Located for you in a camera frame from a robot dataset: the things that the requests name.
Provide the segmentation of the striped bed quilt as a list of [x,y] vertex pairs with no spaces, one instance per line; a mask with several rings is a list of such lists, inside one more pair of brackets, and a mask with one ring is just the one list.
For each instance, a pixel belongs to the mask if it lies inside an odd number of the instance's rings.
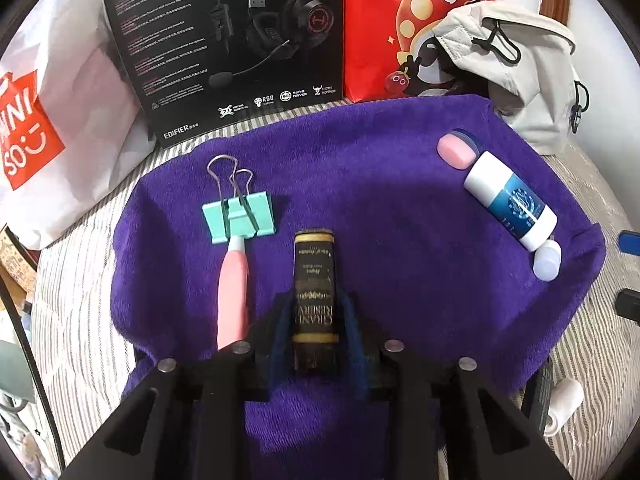
[[[53,468],[69,464],[112,414],[134,369],[134,349],[111,321],[116,223],[142,176],[193,148],[154,151],[39,258],[32,351],[47,401],[25,422]],[[550,445],[573,477],[600,479],[639,419],[639,329],[614,309],[620,290],[638,287],[639,261],[618,250],[629,220],[580,146],[570,142],[548,163],[606,244],[603,268],[552,352],[554,377],[580,382],[585,399]]]

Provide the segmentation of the white Miniso plastic bag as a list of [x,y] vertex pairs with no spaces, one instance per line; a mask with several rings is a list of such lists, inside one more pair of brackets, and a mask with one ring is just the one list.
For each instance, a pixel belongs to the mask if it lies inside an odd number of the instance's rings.
[[155,146],[103,0],[37,0],[1,57],[1,222],[46,248]]

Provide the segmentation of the blue white round bottle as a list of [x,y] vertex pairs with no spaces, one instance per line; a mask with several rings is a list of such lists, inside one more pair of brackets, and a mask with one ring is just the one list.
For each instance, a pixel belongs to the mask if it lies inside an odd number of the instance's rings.
[[551,207],[491,152],[480,154],[463,186],[529,252],[536,252],[558,224]]

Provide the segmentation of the red paper shopping bag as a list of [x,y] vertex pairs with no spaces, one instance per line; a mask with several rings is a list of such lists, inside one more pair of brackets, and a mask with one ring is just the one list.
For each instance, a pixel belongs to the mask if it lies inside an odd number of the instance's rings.
[[352,102],[441,96],[454,76],[440,68],[434,27],[480,0],[344,0],[346,96]]

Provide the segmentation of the purple towel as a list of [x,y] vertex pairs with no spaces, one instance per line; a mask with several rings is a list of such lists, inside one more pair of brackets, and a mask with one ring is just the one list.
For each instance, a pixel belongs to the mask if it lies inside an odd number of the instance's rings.
[[[558,216],[552,282],[437,154],[454,129],[472,133]],[[211,140],[134,187],[114,234],[113,322],[141,354],[128,394],[160,361],[194,363],[217,349],[217,290],[228,243],[213,245],[202,206],[219,200],[206,166],[220,154],[254,171],[276,232],[245,240],[250,326],[292,292],[294,237],[335,236],[336,362],[292,373],[266,402],[245,405],[249,479],[387,479],[388,407],[348,377],[338,295],[419,356],[465,360],[511,400],[548,358],[605,257],[601,229],[546,162],[479,96],[338,106]]]

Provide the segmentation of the small white cylinder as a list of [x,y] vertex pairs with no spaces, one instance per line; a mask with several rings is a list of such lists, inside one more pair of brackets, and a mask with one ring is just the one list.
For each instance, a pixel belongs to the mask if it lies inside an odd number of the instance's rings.
[[551,390],[544,437],[556,436],[585,400],[585,390],[573,378],[563,378]]

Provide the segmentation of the patterned brown notebook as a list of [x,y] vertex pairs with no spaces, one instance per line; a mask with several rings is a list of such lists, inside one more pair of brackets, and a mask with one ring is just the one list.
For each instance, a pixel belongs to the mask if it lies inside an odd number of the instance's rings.
[[1,229],[1,265],[24,292],[35,290],[37,259],[20,243],[7,226]]

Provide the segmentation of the black gold lighter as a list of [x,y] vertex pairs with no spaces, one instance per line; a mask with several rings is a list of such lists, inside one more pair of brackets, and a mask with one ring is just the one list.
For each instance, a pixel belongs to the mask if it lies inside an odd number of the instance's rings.
[[300,374],[326,374],[336,362],[334,245],[334,233],[327,229],[299,231],[294,237],[292,345]]

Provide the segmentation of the teal binder clip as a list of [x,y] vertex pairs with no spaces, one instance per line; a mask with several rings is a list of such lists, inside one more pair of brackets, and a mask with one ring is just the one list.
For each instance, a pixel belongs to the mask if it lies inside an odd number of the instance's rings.
[[[221,177],[214,171],[217,162],[230,162],[228,181],[233,195],[224,197]],[[228,243],[233,237],[249,240],[273,235],[276,220],[271,196],[267,192],[253,192],[254,171],[241,168],[239,161],[228,154],[213,157],[206,166],[209,177],[216,183],[219,200],[202,206],[202,213],[213,245]]]

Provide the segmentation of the small white cap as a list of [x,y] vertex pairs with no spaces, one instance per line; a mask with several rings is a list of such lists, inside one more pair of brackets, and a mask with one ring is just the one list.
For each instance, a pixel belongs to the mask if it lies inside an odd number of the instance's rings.
[[562,248],[556,240],[546,240],[535,252],[533,272],[538,280],[552,282],[560,272]]

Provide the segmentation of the pink blue small case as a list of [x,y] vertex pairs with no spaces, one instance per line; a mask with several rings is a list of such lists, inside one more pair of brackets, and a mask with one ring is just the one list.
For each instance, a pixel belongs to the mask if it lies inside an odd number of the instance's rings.
[[450,167],[467,170],[480,157],[480,142],[469,131],[454,129],[442,136],[436,145],[437,154]]

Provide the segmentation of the pink white highlighter pen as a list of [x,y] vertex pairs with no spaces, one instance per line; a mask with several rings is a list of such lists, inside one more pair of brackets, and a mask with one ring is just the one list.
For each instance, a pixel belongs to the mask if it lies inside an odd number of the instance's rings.
[[241,340],[248,323],[248,261],[245,240],[232,236],[222,260],[217,290],[217,349]]

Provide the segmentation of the grey Nike waist bag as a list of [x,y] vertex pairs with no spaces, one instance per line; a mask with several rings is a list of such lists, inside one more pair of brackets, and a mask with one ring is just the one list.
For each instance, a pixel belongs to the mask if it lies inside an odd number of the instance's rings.
[[450,11],[434,36],[454,66],[488,82],[492,105],[531,148],[544,156],[564,151],[590,104],[566,26],[483,0]]

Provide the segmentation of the black headset box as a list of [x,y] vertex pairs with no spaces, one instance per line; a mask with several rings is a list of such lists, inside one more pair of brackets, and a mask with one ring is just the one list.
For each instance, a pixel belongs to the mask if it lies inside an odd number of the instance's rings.
[[160,145],[344,96],[343,0],[104,0]]

